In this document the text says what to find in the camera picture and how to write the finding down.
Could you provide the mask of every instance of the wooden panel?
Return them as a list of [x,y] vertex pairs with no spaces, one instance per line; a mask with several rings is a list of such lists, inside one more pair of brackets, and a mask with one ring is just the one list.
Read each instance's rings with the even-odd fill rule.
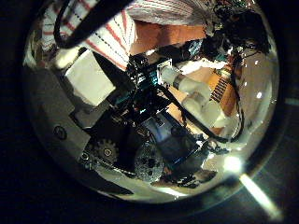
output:
[[137,40],[130,50],[133,55],[206,37],[205,26],[159,25],[144,21],[135,21],[135,24]]

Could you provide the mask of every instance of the black cable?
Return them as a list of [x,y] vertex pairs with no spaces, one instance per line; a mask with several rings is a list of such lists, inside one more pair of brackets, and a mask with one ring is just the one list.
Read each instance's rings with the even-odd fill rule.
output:
[[97,29],[105,25],[111,18],[129,5],[132,0],[113,1],[113,4],[111,4],[110,0],[99,1],[78,25],[73,34],[67,39],[63,39],[60,34],[60,27],[69,2],[70,0],[64,0],[54,25],[54,38],[57,46],[61,49],[72,49],[86,40]]
[[174,103],[178,109],[182,112],[182,117],[187,118],[189,121],[191,121],[194,125],[199,127],[206,135],[208,135],[211,138],[214,138],[216,141],[221,143],[228,143],[228,142],[235,142],[238,137],[241,135],[243,128],[244,128],[244,121],[241,123],[241,128],[236,136],[234,136],[232,139],[219,137],[216,134],[214,134],[212,131],[210,131],[202,122],[200,122],[198,119],[194,117],[188,110],[186,110],[176,99],[176,97],[164,86],[157,86],[157,89],[160,90],[172,103]]

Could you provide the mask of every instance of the bright light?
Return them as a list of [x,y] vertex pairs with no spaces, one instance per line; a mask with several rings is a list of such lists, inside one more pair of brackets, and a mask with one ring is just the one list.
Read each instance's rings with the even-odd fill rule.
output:
[[224,160],[223,168],[225,171],[240,173],[242,170],[242,162],[237,157],[226,157]]
[[259,91],[258,94],[256,95],[256,98],[261,99],[263,94]]
[[150,56],[151,54],[153,54],[156,50],[155,49],[150,49],[146,52],[147,56]]
[[269,197],[257,186],[249,176],[243,174],[240,176],[241,183],[249,191],[256,202],[263,208],[272,221],[282,221],[281,210],[269,199]]

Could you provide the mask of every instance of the striped shirt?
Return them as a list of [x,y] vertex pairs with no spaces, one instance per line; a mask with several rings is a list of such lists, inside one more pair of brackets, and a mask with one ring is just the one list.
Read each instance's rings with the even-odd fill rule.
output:
[[[100,0],[71,0],[61,25],[61,35],[70,36]],[[136,39],[134,20],[170,25],[203,25],[210,20],[213,0],[136,0],[80,45],[106,57],[121,70],[129,62],[130,47]],[[54,23],[61,8],[56,0],[46,10],[42,27],[42,48],[55,44]]]

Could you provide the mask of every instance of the fisheye lens view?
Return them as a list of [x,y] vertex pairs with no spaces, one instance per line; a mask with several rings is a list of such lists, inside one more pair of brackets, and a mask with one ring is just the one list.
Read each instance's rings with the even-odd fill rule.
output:
[[259,5],[112,5],[46,1],[32,24],[22,82],[46,151],[83,186],[128,202],[200,197],[234,176],[280,219],[247,175],[279,86],[276,41]]

